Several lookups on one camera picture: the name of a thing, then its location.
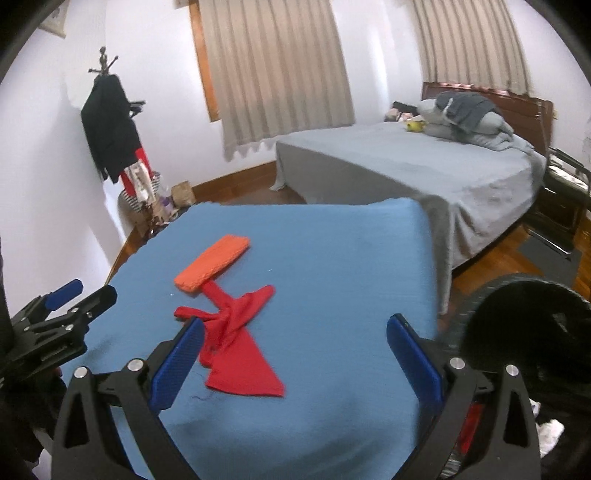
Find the orange textured sponge pad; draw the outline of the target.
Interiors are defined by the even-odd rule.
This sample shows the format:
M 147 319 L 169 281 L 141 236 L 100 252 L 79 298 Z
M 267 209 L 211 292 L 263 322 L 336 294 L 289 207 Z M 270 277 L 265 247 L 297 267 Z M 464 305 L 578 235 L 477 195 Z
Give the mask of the orange textured sponge pad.
M 194 293 L 207 281 L 235 262 L 249 249 L 247 237 L 225 235 L 200 253 L 175 278 L 174 285 L 185 293 Z

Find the bed with grey sheet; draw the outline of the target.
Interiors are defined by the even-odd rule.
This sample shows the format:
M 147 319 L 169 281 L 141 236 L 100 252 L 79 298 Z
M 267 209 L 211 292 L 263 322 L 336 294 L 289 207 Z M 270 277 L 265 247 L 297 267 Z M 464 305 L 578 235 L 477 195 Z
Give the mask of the bed with grey sheet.
M 446 313 L 453 271 L 533 206 L 546 165 L 530 149 L 497 152 L 396 123 L 354 125 L 278 139 L 274 189 L 289 187 L 309 204 L 417 201 L 430 222 L 439 311 Z

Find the white tissue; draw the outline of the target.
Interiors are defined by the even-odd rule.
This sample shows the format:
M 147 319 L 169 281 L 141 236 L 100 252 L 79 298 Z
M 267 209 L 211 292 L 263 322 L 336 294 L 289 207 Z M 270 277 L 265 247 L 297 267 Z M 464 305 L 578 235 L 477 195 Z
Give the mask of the white tissue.
M 565 431 L 565 425 L 555 418 L 557 410 L 532 398 L 529 399 L 534 415 L 540 457 L 544 458 L 551 453 L 559 443 Z

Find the grey folded bedding pile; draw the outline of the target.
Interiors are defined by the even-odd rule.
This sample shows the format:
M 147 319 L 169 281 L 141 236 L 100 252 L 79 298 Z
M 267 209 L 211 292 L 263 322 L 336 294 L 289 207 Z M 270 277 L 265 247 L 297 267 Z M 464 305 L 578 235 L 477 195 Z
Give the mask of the grey folded bedding pile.
M 425 122 L 423 132 L 444 140 L 471 144 L 493 151 L 534 151 L 515 133 L 496 104 L 479 93 L 443 92 L 423 100 L 417 112 Z

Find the red cloth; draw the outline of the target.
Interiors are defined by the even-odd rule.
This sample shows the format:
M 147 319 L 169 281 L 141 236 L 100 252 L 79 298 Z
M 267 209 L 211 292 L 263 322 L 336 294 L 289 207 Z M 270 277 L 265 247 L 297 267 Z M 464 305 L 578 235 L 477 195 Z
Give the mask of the red cloth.
M 174 311 L 174 317 L 204 322 L 204 344 L 198 361 L 209 370 L 205 386 L 231 395 L 283 397 L 286 387 L 247 329 L 249 322 L 273 298 L 276 293 L 273 286 L 235 298 L 215 282 L 207 281 L 202 285 L 202 293 L 217 308 L 215 312 L 181 306 Z

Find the black trash bin bag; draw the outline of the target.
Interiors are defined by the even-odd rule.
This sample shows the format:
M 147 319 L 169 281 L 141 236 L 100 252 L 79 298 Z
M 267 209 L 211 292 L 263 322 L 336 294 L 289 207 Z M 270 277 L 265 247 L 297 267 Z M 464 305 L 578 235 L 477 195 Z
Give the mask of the black trash bin bag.
M 439 339 L 478 370 L 517 366 L 539 421 L 565 427 L 541 460 L 542 477 L 589 478 L 589 301 L 542 277 L 502 276 L 463 300 Z

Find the brown paper bag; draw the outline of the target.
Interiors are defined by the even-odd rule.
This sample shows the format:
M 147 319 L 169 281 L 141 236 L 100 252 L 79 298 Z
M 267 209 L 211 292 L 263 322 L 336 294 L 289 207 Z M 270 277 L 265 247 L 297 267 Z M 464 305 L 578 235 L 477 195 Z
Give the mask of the brown paper bag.
M 188 181 L 180 182 L 171 188 L 172 201 L 176 208 L 188 208 L 197 203 L 193 189 Z

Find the beige curtain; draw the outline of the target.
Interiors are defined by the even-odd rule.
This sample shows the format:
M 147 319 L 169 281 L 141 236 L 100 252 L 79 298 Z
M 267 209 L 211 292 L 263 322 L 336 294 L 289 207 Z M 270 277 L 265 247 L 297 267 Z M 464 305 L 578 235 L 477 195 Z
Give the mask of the beige curtain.
M 426 82 L 530 93 L 526 57 L 504 1 L 417 0 L 410 10 Z
M 267 139 L 355 123 L 331 2 L 198 6 L 225 158 Z

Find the coat rack with clothes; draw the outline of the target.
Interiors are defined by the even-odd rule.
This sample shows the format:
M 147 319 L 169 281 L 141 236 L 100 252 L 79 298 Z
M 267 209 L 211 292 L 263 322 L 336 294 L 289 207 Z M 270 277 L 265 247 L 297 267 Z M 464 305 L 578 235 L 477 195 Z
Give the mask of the coat rack with clothes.
M 149 163 L 134 118 L 143 100 L 130 101 L 118 76 L 110 72 L 117 57 L 99 49 L 99 66 L 91 91 L 81 109 L 81 121 L 94 165 L 104 180 L 122 184 L 122 201 L 137 231 L 155 236 L 176 215 L 169 191 Z

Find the blue table cloth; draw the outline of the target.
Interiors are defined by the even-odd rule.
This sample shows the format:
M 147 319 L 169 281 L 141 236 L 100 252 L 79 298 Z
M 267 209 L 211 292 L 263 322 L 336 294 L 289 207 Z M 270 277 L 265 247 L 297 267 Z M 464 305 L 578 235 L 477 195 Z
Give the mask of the blue table cloth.
M 437 330 L 431 234 L 409 199 L 367 206 L 191 208 L 113 279 L 116 304 L 92 322 L 78 365 L 116 371 L 179 330 L 180 306 L 211 311 L 173 283 L 227 234 L 249 250 L 218 277 L 239 297 L 276 290 L 249 333 L 280 377 L 281 398 L 206 388 L 195 365 L 160 418 L 203 479 L 389 479 L 415 445 L 418 402 L 387 342 L 394 314 Z

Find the right beige curtain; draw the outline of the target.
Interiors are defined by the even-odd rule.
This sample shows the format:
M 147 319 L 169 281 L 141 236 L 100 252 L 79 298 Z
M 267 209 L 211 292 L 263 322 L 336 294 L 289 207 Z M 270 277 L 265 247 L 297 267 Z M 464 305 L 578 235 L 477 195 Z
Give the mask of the right beige curtain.
M 530 93 L 526 57 L 504 1 L 417 0 L 410 10 L 426 82 Z

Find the wooden headboard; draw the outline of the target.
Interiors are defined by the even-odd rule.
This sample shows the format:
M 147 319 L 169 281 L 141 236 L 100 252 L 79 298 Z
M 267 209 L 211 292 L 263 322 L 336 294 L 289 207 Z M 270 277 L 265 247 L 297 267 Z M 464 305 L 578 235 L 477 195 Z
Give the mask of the wooden headboard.
M 547 154 L 553 134 L 554 104 L 551 101 L 504 90 L 446 82 L 424 82 L 422 99 L 435 99 L 446 91 L 474 92 L 486 97 L 502 112 L 517 135 L 530 142 L 539 154 Z

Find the dark floor mat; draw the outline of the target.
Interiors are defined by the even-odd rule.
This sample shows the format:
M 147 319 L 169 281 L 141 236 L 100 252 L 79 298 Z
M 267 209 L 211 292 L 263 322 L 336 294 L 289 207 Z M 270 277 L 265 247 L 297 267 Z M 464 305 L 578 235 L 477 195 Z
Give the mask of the dark floor mat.
M 571 253 L 565 254 L 537 237 L 530 237 L 520 245 L 518 251 L 548 280 L 569 288 L 574 286 L 582 259 L 580 250 L 574 249 Z

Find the yellow plush toy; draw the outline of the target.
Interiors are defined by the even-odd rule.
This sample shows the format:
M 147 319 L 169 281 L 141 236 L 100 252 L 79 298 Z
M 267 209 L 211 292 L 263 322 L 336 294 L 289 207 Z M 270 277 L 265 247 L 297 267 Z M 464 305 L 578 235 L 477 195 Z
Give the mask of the yellow plush toy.
M 413 133 L 421 133 L 422 131 L 424 131 L 424 128 L 426 126 L 426 122 L 424 120 L 416 120 L 416 119 L 410 119 L 406 122 L 406 129 L 409 132 L 413 132 Z

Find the red plastic bag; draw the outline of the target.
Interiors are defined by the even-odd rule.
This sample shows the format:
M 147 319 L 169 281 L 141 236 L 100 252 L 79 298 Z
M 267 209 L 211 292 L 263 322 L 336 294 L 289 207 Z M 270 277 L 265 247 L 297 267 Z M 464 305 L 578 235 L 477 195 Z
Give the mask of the red plastic bag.
M 473 442 L 476 431 L 478 429 L 481 417 L 483 415 L 484 409 L 485 406 L 483 404 L 472 403 L 470 409 L 468 410 L 467 416 L 465 418 L 464 424 L 462 426 L 457 441 L 457 451 L 462 456 L 465 456 L 470 449 L 470 446 Z

